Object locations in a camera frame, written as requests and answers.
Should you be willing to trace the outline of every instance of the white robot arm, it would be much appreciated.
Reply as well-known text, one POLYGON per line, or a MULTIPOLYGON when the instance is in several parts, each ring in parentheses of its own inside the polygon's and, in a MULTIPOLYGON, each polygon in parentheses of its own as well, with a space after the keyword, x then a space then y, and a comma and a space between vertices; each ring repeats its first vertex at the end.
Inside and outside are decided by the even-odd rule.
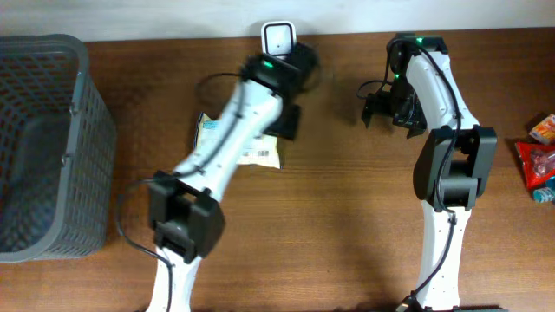
POLYGON ((400 34, 387 51, 387 71, 390 66, 395 80, 390 91, 382 90, 384 82, 369 95, 362 119, 368 126, 373 114, 389 115, 394 125, 409 129, 408 138, 430 132, 413 174, 424 210, 421 273, 418 287, 396 311, 460 310, 462 238, 475 200, 486 187, 497 137, 470 114, 440 37, 400 34), (454 150, 467 159, 453 160, 454 150))
POLYGON ((173 174, 154 175, 149 222, 156 253, 172 269, 159 260, 147 312, 190 311, 201 258, 210 253, 224 229, 219 202, 239 156, 262 133, 293 139, 300 108, 292 101, 303 91, 315 66, 314 50, 301 43, 284 60, 270 55, 250 58, 219 119, 219 139, 196 148, 173 174))

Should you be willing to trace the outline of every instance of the white wall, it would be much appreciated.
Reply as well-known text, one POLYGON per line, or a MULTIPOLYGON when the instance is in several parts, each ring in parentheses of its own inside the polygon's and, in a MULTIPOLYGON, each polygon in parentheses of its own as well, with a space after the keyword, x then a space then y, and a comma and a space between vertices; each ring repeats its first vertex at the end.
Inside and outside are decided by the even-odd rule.
POLYGON ((555 0, 0 0, 0 36, 258 36, 276 19, 298 34, 541 27, 555 26, 555 0))

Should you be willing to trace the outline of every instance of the wooden desk surface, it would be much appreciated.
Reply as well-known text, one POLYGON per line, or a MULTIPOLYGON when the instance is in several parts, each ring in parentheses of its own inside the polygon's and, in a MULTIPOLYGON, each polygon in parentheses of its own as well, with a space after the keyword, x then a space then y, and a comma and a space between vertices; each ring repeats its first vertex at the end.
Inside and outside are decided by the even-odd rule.
MULTIPOLYGON (((555 305, 555 211, 523 186, 513 140, 540 112, 555 113, 555 29, 441 32, 473 115, 499 146, 473 209, 460 263, 463 305, 511 311, 555 305)), ((426 136, 376 118, 367 130, 354 92, 380 79, 393 34, 302 36, 318 47, 323 83, 298 99, 298 139, 282 171, 244 166, 227 190, 227 227, 202 262, 196 309, 319 311, 399 302, 415 286, 423 217, 412 171, 426 136)), ((201 77, 237 71, 258 38, 88 43, 91 72, 119 137, 113 194, 170 170, 191 151, 201 77)), ((221 101, 231 81, 214 83, 221 101)), ((152 245, 147 192, 125 210, 132 237, 152 245)), ((108 240, 81 260, 0 265, 2 311, 117 311, 148 305, 156 264, 125 245, 110 214, 108 240)))

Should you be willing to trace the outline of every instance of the plastic packaging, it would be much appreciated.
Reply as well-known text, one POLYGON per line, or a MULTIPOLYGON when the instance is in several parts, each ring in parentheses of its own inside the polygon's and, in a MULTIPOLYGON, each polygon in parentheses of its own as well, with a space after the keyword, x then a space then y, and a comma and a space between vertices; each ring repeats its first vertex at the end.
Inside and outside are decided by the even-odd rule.
POLYGON ((534 172, 540 177, 544 177, 555 169, 555 152, 546 153, 540 150, 532 150, 531 158, 534 164, 534 172))
POLYGON ((516 147, 522 160, 528 189, 543 185, 555 175, 555 168, 553 168, 555 146, 519 142, 516 147))
POLYGON ((545 145, 555 144, 555 114, 542 120, 532 129, 530 135, 545 145))
MULTIPOLYGON (((215 140, 214 133, 218 126, 217 120, 211 120, 208 115, 201 113, 197 124, 197 135, 193 147, 202 146, 210 140, 215 140)), ((278 154, 278 138, 262 134, 245 147, 243 154, 237 160, 238 165, 259 165, 280 169, 278 154)))
POLYGON ((555 177, 545 182, 545 187, 533 192, 534 201, 536 203, 555 202, 555 177))

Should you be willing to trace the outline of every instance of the gray plastic basket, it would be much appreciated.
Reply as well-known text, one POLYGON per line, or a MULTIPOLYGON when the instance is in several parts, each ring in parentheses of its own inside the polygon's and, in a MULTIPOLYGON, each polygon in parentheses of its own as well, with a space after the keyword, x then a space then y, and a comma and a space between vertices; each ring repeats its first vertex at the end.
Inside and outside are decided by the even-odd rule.
POLYGON ((104 245, 115 139, 82 42, 0 38, 0 263, 104 245))

